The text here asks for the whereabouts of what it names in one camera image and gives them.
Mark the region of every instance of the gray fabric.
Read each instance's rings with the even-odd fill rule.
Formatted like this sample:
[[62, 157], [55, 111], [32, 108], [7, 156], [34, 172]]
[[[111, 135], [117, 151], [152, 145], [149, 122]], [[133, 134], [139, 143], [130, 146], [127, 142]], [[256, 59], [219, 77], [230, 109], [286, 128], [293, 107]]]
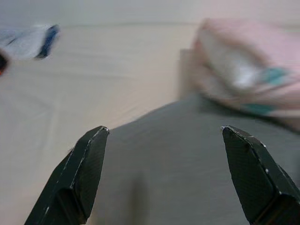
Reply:
[[112, 130], [95, 200], [97, 225], [246, 225], [220, 127], [260, 139], [299, 179], [299, 135], [198, 95]]

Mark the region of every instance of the blurry object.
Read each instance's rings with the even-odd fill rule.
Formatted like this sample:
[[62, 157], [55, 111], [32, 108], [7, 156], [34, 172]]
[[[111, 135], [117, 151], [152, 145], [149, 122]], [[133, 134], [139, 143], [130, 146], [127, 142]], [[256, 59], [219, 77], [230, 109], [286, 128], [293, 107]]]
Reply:
[[45, 58], [59, 31], [58, 25], [28, 29], [0, 28], [0, 49], [13, 60]]
[[228, 107], [300, 130], [300, 38], [237, 19], [207, 19], [194, 44], [193, 80]]
[[235, 127], [223, 127], [232, 181], [253, 225], [300, 224], [300, 191], [265, 145]]
[[3, 52], [0, 52], [0, 75], [2, 75], [2, 73], [7, 68], [7, 66], [8, 66], [8, 58]]
[[26, 225], [80, 225], [94, 204], [109, 130], [87, 132], [54, 169]]

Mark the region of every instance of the pillow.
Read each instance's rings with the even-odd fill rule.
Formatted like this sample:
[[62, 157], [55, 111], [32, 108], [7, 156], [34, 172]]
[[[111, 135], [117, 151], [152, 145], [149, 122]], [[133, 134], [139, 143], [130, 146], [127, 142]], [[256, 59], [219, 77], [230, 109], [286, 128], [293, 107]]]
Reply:
[[194, 81], [209, 98], [300, 130], [300, 38], [261, 22], [207, 19]]

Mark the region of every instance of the bed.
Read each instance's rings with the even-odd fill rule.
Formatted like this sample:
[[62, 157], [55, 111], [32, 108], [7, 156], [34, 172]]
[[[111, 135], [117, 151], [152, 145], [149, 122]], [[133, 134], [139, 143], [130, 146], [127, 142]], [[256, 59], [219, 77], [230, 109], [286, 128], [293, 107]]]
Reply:
[[3, 224], [25, 221], [53, 168], [98, 125], [115, 129], [90, 224], [247, 224], [221, 125], [254, 134], [299, 180], [297, 134], [198, 94], [175, 102], [196, 27], [69, 27], [50, 58], [12, 62], [0, 77]]

